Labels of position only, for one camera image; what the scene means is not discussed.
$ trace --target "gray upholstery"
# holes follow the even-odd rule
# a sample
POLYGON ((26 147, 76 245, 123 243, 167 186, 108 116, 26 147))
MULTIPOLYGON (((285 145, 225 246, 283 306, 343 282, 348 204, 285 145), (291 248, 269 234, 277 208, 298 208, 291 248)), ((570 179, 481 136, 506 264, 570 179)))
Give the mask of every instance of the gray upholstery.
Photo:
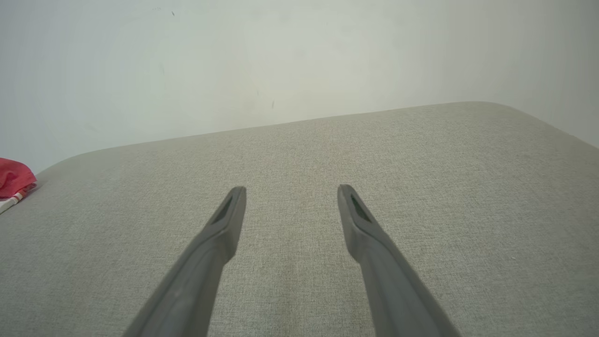
POLYGON ((453 103, 123 146, 38 175, 0 215, 0 335, 118 336, 236 185, 211 336, 368 336, 349 183, 464 336, 596 336, 599 149, 453 103))

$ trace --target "red fabric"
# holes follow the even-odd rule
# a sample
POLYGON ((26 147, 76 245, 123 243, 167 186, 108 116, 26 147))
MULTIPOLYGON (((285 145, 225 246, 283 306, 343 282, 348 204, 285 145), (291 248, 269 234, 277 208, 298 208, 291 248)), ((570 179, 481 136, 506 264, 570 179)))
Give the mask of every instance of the red fabric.
POLYGON ((12 198, 19 191, 27 192, 35 187, 35 181, 29 167, 18 161, 0 158, 0 199, 12 198))

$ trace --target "white wall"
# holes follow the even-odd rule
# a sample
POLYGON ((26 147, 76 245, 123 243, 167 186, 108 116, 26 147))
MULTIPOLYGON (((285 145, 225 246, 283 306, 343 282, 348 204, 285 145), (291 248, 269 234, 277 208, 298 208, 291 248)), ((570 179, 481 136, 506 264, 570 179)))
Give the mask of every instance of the white wall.
POLYGON ((467 100, 599 146, 595 0, 0 1, 0 157, 34 173, 112 146, 467 100))

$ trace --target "gray plastic tool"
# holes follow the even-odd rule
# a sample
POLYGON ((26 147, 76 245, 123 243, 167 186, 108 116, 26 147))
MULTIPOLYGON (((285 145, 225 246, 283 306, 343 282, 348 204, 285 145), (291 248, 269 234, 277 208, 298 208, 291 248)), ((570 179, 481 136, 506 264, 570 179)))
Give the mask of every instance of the gray plastic tool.
POLYGON ((235 255, 246 188, 235 187, 191 241, 124 336, 205 336, 220 274, 235 255))
POLYGON ((355 189, 340 185, 337 201, 347 250, 362 268, 376 335, 459 336, 355 189))

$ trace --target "dark slot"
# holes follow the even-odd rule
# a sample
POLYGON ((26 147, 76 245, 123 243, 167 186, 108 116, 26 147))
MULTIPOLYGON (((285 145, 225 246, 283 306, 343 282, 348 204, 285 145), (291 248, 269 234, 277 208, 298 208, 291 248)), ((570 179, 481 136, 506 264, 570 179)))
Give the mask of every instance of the dark slot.
POLYGON ((352 203, 353 203, 353 207, 356 208, 356 213, 358 213, 360 218, 362 218, 368 222, 371 222, 370 219, 368 218, 368 215, 366 215, 366 212, 364 212, 362 207, 360 207, 360 204, 356 201, 356 198, 354 198, 353 195, 352 195, 352 203))
POLYGON ((233 197, 229 198, 229 201, 226 202, 225 207, 223 207, 220 213, 216 216, 216 219, 214 219, 212 224, 219 222, 220 220, 222 220, 222 218, 225 217, 226 211, 229 210, 229 206, 231 205, 231 200, 233 200, 233 197))

